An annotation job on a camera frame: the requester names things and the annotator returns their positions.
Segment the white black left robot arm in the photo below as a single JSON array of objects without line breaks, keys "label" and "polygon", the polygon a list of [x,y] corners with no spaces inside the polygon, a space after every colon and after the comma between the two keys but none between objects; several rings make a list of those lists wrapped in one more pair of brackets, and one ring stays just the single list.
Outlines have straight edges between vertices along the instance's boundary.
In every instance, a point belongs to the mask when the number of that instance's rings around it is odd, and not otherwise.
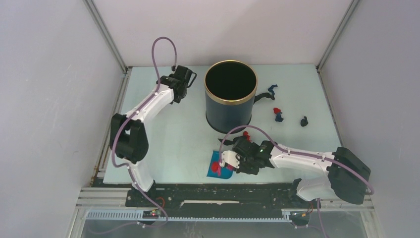
[{"label": "white black left robot arm", "polygon": [[152,206],[157,199],[156,192],[150,189],[155,181],[146,161],[149,150],[146,125],[167,105],[180,103],[196,77],[191,69],[179,65],[170,75],[161,76],[137,106],[111,118],[109,147],[112,165],[128,171],[133,187],[139,190],[137,199],[144,206]]}]

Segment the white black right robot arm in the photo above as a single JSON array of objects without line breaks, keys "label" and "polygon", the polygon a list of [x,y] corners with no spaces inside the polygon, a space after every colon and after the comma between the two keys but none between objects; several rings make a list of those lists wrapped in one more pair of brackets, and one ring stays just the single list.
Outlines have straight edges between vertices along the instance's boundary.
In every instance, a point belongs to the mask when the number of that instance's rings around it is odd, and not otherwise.
[{"label": "white black right robot arm", "polygon": [[312,152],[269,140],[258,145],[245,138],[236,138],[232,149],[222,152],[219,164],[249,175],[257,175],[263,168],[309,173],[311,178],[297,178],[292,182],[288,201],[294,207],[318,198],[339,198],[361,205],[371,190],[367,185],[370,168],[344,147],[338,147],[334,152]]}]

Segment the blue dustpan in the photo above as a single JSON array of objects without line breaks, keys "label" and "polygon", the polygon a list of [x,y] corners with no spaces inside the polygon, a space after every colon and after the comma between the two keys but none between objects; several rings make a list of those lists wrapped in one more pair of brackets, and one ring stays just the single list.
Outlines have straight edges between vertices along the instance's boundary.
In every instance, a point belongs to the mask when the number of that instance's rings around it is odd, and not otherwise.
[{"label": "blue dustpan", "polygon": [[207,172],[207,177],[217,179],[230,179],[233,171],[227,167],[221,167],[219,164],[219,152],[213,151],[210,159],[210,164]]}]

